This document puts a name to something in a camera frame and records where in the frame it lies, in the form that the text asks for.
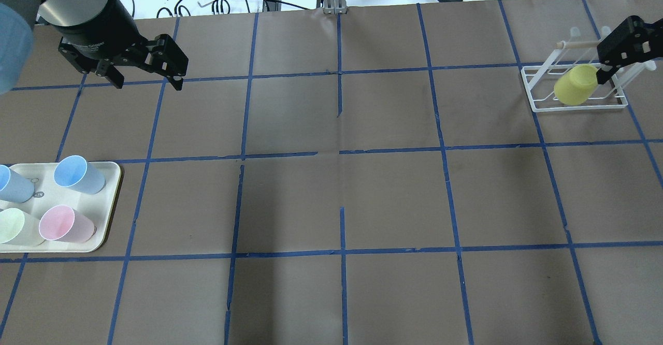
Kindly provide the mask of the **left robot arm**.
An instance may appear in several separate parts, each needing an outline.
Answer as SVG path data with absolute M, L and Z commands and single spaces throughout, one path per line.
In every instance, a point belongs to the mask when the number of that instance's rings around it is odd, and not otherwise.
M 120 0 L 2 0 L 2 93 L 17 85 L 38 18 L 86 59 L 108 62 L 144 40 Z

